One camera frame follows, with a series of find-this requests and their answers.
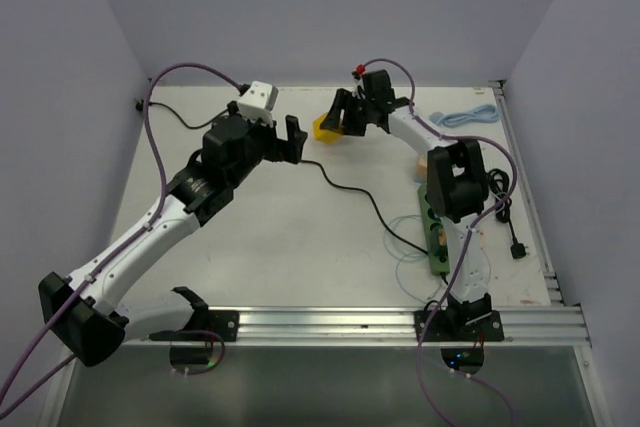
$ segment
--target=white tabletop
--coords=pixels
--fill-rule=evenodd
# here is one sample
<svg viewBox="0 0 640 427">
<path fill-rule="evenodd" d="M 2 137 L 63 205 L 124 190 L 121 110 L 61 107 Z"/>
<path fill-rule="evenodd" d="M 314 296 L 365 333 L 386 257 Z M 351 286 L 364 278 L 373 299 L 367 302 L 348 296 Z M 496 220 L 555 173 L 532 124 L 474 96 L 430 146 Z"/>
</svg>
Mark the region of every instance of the white tabletop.
<svg viewBox="0 0 640 427">
<path fill-rule="evenodd" d="M 406 89 L 396 89 L 407 95 Z M 285 137 L 284 116 L 296 115 L 310 138 L 304 158 L 323 163 L 329 176 L 369 190 L 387 221 L 418 214 L 414 170 L 417 156 L 403 142 L 376 127 L 366 137 L 342 138 L 326 145 L 313 139 L 312 122 L 331 105 L 335 88 L 280 88 L 274 117 Z M 201 123 L 225 107 L 236 93 L 226 87 L 160 87 L 154 100 L 165 102 L 191 123 Z M 425 116 L 495 103 L 490 89 L 418 88 L 416 104 Z M 201 146 L 205 130 L 186 130 L 168 111 L 152 107 L 151 125 L 167 176 L 186 165 Z M 457 134 L 478 134 L 507 145 L 500 123 L 469 124 Z M 487 170 L 508 170 L 493 148 L 484 149 Z M 114 235 L 136 221 L 159 194 L 159 178 L 144 133 L 140 137 Z M 526 258 L 509 253 L 508 228 L 493 216 L 481 224 L 491 262 L 490 292 L 496 306 L 548 305 L 543 266 L 518 189 L 512 219 Z M 418 222 L 400 231 L 424 245 Z M 312 165 L 262 162 L 235 191 L 235 199 L 203 229 L 182 241 L 131 289 L 127 298 L 151 301 L 157 294 L 186 285 L 208 303 L 235 306 L 413 306 L 398 287 L 396 261 L 382 244 L 383 227 L 369 199 L 330 187 Z M 404 285 L 426 297 L 440 284 L 427 260 L 403 264 Z"/>
</svg>

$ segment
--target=green power strip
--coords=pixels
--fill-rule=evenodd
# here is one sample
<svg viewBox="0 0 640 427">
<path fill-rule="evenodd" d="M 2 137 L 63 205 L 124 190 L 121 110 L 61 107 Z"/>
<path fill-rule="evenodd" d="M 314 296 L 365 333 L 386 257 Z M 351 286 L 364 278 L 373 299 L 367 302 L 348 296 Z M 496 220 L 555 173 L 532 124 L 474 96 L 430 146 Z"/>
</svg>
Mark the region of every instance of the green power strip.
<svg viewBox="0 0 640 427">
<path fill-rule="evenodd" d="M 420 204 L 420 214 L 422 215 L 422 226 L 424 236 L 427 241 L 427 251 L 429 252 L 429 267 L 431 273 L 436 276 L 449 274 L 449 254 L 446 245 L 440 245 L 440 235 L 444 227 L 437 215 L 431 210 L 427 202 L 427 184 L 421 184 L 418 189 L 418 202 Z"/>
</svg>

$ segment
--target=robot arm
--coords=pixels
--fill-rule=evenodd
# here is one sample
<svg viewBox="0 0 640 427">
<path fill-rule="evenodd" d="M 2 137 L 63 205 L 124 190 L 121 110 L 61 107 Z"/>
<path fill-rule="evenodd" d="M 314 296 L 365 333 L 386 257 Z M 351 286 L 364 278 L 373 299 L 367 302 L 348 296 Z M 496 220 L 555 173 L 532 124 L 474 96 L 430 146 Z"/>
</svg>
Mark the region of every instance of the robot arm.
<svg viewBox="0 0 640 427">
<path fill-rule="evenodd" d="M 148 219 L 160 199 L 128 232 L 86 265 L 65 278 L 51 273 L 40 282 L 45 321 L 82 283 L 90 282 L 52 328 L 85 365 L 102 362 L 130 338 L 181 330 L 193 323 L 198 312 L 186 302 L 147 311 L 129 309 L 120 302 L 166 252 L 229 204 L 234 189 L 263 159 L 294 164 L 300 161 L 307 134 L 300 130 L 297 118 L 287 116 L 287 140 L 277 138 L 271 117 L 277 92 L 271 85 L 254 82 L 237 102 L 228 105 L 228 115 L 213 122 L 203 137 L 202 149 L 194 152 L 167 186 L 162 212 L 153 225 Z M 95 266 L 141 227 L 146 232 L 100 274 L 91 277 Z M 189 300 L 188 293 L 179 289 L 174 290 Z"/>
<path fill-rule="evenodd" d="M 396 98 L 388 73 L 353 73 L 353 92 L 339 89 L 320 129 L 364 136 L 368 124 L 399 138 L 427 157 L 427 199 L 442 221 L 450 265 L 460 258 L 468 216 L 480 214 L 489 194 L 484 162 L 476 140 L 458 142 L 438 138 L 422 127 L 409 110 L 409 99 Z M 472 237 L 448 303 L 466 324 L 491 314 L 489 273 L 484 268 L 477 236 Z"/>
</svg>

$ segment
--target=gray wall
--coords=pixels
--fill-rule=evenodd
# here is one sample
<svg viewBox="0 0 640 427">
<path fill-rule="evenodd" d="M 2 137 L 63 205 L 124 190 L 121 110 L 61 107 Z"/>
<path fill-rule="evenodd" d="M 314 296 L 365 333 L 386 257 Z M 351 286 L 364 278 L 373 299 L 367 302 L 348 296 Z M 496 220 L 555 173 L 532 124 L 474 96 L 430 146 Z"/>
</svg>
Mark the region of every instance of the gray wall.
<svg viewBox="0 0 640 427">
<path fill-rule="evenodd" d="M 477 85 L 506 78 L 552 0 L 109 1 L 148 75 L 197 59 L 245 80 L 335 83 L 382 55 L 422 84 Z"/>
<path fill-rule="evenodd" d="M 507 83 L 560 285 L 618 425 L 638 425 L 639 0 L 554 0 Z"/>
<path fill-rule="evenodd" d="M 145 85 L 106 0 L 0 0 L 0 378 L 42 326 L 40 279 L 108 241 Z M 53 366 L 50 336 L 9 395 Z M 4 426 L 35 425 L 46 387 Z"/>
</svg>

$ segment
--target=yellow object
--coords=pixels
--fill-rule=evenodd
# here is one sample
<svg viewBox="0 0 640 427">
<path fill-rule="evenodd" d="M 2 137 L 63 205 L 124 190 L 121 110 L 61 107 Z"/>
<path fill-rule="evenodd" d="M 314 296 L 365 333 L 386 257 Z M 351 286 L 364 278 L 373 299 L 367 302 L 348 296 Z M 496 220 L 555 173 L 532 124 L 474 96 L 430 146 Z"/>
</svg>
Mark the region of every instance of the yellow object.
<svg viewBox="0 0 640 427">
<path fill-rule="evenodd" d="M 325 144 L 333 144 L 336 140 L 342 137 L 342 128 L 340 128 L 338 132 L 333 130 L 321 129 L 320 124 L 326 116 L 327 114 L 322 114 L 320 117 L 313 121 L 313 136 L 320 142 L 324 142 Z"/>
<path fill-rule="evenodd" d="M 427 181 L 427 159 L 424 155 L 421 155 L 416 163 L 416 178 Z"/>
</svg>

